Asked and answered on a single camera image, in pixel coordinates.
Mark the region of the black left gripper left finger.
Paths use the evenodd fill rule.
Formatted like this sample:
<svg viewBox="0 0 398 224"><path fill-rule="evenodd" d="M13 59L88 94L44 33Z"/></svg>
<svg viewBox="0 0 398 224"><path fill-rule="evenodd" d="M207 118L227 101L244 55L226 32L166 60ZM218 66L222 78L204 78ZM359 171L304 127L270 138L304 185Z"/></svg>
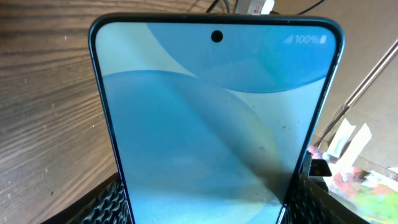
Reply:
<svg viewBox="0 0 398 224"><path fill-rule="evenodd" d="M115 173L43 224L130 224L124 186Z"/></svg>

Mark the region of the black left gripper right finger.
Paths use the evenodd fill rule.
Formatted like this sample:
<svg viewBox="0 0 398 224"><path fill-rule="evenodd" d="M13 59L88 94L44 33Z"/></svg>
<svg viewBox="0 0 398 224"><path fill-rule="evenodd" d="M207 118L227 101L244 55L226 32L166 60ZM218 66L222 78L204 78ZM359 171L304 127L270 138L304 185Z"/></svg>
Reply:
<svg viewBox="0 0 398 224"><path fill-rule="evenodd" d="M324 177L331 170L323 159L307 151L293 176L284 201L285 224L355 224L366 220L346 208L329 194Z"/></svg>

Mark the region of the blue Galaxy smartphone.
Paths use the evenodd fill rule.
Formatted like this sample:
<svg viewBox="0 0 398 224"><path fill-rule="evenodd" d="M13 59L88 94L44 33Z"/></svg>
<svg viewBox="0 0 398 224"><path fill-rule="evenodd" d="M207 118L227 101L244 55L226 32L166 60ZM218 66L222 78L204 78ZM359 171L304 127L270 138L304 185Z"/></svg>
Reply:
<svg viewBox="0 0 398 224"><path fill-rule="evenodd" d="M112 13L88 46L133 223L278 223L345 47L314 16Z"/></svg>

